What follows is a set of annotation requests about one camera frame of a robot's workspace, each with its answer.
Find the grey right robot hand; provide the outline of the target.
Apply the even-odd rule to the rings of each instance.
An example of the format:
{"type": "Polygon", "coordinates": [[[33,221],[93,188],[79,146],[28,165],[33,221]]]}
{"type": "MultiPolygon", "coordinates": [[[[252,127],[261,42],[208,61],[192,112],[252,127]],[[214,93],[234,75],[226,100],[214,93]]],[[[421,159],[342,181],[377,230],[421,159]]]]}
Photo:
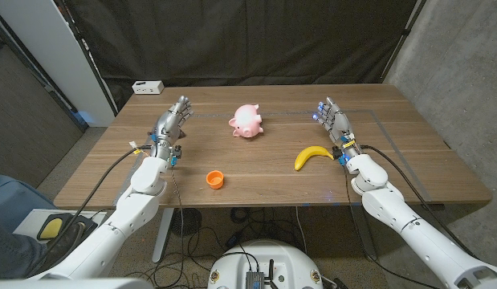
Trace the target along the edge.
{"type": "Polygon", "coordinates": [[[332,98],[327,96],[324,102],[319,102],[313,119],[328,132],[335,149],[340,150],[348,158],[361,154],[361,148],[356,142],[348,117],[332,98]]]}

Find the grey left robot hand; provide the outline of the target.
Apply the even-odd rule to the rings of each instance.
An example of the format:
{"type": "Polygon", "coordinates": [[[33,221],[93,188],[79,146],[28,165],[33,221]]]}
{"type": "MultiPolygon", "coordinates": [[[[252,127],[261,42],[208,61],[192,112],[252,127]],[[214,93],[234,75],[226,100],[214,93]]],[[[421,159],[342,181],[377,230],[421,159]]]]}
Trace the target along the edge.
{"type": "Polygon", "coordinates": [[[153,130],[152,157],[169,162],[173,146],[185,135],[181,127],[193,113],[190,100],[186,96],[181,96],[168,111],[159,117],[153,130]]]}

